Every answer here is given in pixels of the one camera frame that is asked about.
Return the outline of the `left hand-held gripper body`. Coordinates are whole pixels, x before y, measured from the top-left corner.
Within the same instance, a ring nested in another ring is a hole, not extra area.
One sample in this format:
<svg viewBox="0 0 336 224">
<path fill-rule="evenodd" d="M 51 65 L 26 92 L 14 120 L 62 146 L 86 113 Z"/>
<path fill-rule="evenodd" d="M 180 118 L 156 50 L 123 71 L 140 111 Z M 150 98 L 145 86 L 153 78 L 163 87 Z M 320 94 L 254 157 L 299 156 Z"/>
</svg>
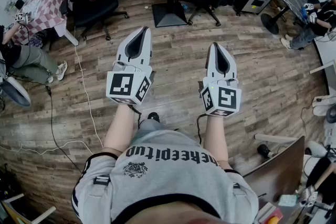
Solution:
<svg viewBox="0 0 336 224">
<path fill-rule="evenodd" d="M 140 105 L 152 85 L 154 74 L 148 65 L 140 67 L 115 61 L 112 71 L 107 73 L 106 96 L 118 104 Z"/>
</svg>

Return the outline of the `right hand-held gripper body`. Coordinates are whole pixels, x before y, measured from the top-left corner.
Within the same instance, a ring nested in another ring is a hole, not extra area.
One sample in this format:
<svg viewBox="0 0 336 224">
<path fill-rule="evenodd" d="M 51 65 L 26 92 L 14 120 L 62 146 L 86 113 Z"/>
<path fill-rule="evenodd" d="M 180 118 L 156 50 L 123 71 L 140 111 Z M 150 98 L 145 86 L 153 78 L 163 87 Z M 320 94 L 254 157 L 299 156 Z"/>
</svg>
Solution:
<svg viewBox="0 0 336 224">
<path fill-rule="evenodd" d="M 204 77 L 201 97 L 205 114 L 227 118 L 239 112 L 241 89 L 237 78 Z"/>
</svg>

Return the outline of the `person's left forearm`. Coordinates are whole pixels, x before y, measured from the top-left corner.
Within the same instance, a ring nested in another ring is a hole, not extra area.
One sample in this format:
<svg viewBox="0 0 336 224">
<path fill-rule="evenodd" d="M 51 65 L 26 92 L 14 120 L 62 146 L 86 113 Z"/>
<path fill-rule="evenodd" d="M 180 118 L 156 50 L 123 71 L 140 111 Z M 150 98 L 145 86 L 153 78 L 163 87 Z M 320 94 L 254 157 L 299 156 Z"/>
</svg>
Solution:
<svg viewBox="0 0 336 224">
<path fill-rule="evenodd" d="M 120 156 L 131 144 L 135 112 L 125 104 L 119 104 L 116 114 L 104 138 L 102 152 Z"/>
</svg>

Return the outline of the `person's right forearm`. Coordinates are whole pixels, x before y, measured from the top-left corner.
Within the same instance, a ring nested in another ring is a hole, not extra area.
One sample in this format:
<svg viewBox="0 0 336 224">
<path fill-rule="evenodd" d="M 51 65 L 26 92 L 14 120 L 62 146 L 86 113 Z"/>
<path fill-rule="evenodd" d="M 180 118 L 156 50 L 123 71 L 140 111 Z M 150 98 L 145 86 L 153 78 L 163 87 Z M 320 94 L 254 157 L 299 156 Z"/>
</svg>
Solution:
<svg viewBox="0 0 336 224">
<path fill-rule="evenodd" d="M 222 117 L 207 116 L 204 148 L 212 154 L 223 170 L 232 168 L 228 163 L 228 149 Z"/>
</svg>

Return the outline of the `person's grey trousers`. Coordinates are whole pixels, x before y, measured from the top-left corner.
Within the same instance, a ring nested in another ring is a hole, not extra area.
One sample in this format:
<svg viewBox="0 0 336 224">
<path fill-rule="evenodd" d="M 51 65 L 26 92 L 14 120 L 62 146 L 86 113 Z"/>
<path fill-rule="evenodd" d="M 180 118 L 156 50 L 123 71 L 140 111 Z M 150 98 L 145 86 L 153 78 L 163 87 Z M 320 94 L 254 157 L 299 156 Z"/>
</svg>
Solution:
<svg viewBox="0 0 336 224">
<path fill-rule="evenodd" d="M 160 122 L 154 119 L 146 119 L 141 122 L 140 128 L 135 134 L 135 138 L 141 138 L 150 132 L 159 131 L 163 129 L 164 126 Z"/>
</svg>

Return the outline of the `white table leg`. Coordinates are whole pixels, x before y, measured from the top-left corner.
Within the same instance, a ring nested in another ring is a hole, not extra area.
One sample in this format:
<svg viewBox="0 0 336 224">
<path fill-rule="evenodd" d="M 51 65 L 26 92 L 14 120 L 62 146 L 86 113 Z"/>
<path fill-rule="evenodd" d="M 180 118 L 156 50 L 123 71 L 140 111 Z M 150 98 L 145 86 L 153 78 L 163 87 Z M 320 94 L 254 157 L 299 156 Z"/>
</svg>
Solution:
<svg viewBox="0 0 336 224">
<path fill-rule="evenodd" d="M 67 29 L 67 21 L 64 20 L 61 23 L 54 26 L 54 29 L 59 37 L 66 37 L 74 46 L 79 45 L 78 40 Z"/>
</svg>

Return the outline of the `white furniture beam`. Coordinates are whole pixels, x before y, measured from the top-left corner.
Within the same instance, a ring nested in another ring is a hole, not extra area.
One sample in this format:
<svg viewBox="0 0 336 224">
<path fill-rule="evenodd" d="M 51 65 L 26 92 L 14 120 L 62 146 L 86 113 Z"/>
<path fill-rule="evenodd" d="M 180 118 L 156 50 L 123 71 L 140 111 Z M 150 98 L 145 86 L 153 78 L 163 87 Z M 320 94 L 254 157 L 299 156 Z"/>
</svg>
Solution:
<svg viewBox="0 0 336 224">
<path fill-rule="evenodd" d="M 277 135 L 265 135 L 265 134 L 255 134 L 255 140 L 278 143 L 278 144 L 289 144 L 296 141 L 296 138 L 293 137 L 285 137 L 285 136 L 277 136 Z"/>
</svg>

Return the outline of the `grey metal cabinet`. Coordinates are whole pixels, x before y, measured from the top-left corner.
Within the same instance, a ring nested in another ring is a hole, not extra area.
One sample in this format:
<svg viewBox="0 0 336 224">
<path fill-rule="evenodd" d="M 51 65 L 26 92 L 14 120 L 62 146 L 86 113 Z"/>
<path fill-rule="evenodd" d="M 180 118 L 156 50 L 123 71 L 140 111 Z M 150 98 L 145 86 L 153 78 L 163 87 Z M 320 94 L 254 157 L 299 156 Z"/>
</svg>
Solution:
<svg viewBox="0 0 336 224">
<path fill-rule="evenodd" d="M 253 13 L 259 15 L 271 0 L 234 0 L 233 6 L 238 15 Z"/>
</svg>

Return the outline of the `red white checkered tablecloth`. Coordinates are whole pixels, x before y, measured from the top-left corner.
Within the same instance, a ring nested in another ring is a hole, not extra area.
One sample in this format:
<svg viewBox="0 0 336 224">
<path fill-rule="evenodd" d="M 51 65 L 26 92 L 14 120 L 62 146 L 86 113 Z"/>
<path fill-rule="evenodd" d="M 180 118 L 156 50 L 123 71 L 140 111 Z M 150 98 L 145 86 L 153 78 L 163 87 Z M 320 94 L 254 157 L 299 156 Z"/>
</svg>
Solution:
<svg viewBox="0 0 336 224">
<path fill-rule="evenodd" d="M 66 21 L 67 17 L 61 14 L 60 6 L 64 0 L 27 0 L 20 10 L 21 13 L 30 13 L 31 20 L 27 27 L 16 32 L 13 41 L 26 44 L 28 38 L 47 28 L 53 28 Z"/>
</svg>

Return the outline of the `brown wooden desk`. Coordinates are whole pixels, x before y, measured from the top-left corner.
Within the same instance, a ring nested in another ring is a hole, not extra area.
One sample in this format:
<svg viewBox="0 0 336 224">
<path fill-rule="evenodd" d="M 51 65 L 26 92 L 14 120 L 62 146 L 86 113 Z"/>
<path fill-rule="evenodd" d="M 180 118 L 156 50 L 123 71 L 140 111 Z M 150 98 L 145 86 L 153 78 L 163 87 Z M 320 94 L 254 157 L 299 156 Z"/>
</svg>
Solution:
<svg viewBox="0 0 336 224">
<path fill-rule="evenodd" d="M 261 205 L 276 204 L 281 195 L 292 195 L 300 185 L 305 137 L 294 140 L 286 149 L 244 175 Z"/>
</svg>

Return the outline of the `round black table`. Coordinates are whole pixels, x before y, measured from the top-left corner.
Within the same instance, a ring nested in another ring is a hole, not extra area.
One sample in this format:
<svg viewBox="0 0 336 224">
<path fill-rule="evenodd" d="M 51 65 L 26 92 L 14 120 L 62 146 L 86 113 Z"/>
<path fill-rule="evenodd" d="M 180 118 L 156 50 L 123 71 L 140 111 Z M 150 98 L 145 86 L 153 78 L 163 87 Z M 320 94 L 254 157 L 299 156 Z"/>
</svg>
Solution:
<svg viewBox="0 0 336 224">
<path fill-rule="evenodd" d="M 279 14 L 277 14 L 274 17 L 271 17 L 270 15 L 263 13 L 260 16 L 263 26 L 274 35 L 277 35 L 279 33 L 279 27 L 277 25 L 277 20 L 282 15 L 284 15 L 288 10 L 290 10 L 297 18 L 294 24 L 298 24 L 301 27 L 307 24 L 307 21 L 304 22 L 301 17 L 301 6 L 303 6 L 303 3 L 301 0 L 282 0 L 282 1 L 284 2 L 285 7 Z"/>
</svg>

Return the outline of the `white desk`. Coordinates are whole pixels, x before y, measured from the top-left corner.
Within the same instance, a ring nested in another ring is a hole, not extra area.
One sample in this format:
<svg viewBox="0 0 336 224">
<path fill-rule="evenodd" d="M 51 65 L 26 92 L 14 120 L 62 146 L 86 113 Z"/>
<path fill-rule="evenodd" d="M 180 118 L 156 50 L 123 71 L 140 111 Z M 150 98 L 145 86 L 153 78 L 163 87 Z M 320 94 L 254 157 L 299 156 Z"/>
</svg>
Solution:
<svg viewBox="0 0 336 224">
<path fill-rule="evenodd" d="M 331 32 L 313 41 L 321 66 L 309 73 L 322 72 L 329 95 L 336 96 L 336 32 Z"/>
</svg>

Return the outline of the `person's grey printed t-shirt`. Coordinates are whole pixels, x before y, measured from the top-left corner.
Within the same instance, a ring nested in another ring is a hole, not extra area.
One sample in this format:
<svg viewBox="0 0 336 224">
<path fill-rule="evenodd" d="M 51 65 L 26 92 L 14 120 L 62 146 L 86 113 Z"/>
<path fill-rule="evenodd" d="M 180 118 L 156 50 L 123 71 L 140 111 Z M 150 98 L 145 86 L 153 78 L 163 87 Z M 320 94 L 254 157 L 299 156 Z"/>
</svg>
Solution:
<svg viewBox="0 0 336 224">
<path fill-rule="evenodd" d="M 144 209 L 176 201 L 236 224 L 252 224 L 258 212 L 257 195 L 237 171 L 222 169 L 192 138 L 169 130 L 146 134 L 120 156 L 90 156 L 72 192 L 83 224 L 125 224 Z"/>
</svg>

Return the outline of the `white grey chair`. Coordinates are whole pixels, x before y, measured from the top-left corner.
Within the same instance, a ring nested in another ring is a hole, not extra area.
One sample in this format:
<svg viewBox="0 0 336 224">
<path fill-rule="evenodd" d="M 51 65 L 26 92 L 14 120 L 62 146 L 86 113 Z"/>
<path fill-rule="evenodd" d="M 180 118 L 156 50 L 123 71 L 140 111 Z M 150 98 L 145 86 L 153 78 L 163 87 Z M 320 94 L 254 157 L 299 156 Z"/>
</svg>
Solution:
<svg viewBox="0 0 336 224">
<path fill-rule="evenodd" d="M 26 89 L 13 77 L 4 79 L 0 77 L 0 90 L 3 90 L 8 97 L 22 107 L 30 107 L 31 100 Z"/>
</svg>

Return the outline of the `small green potted plant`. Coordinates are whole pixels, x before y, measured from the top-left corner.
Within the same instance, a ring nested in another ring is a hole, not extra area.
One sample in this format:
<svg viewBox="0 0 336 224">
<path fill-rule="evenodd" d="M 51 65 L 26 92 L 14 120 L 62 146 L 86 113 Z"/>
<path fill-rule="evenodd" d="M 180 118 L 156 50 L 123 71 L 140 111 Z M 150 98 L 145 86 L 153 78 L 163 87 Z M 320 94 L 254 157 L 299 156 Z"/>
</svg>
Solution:
<svg viewBox="0 0 336 224">
<path fill-rule="evenodd" d="M 16 6 L 15 6 L 16 2 L 13 0 L 8 0 L 6 2 L 6 5 L 4 7 L 4 11 L 8 14 L 15 12 L 17 10 Z"/>
</svg>

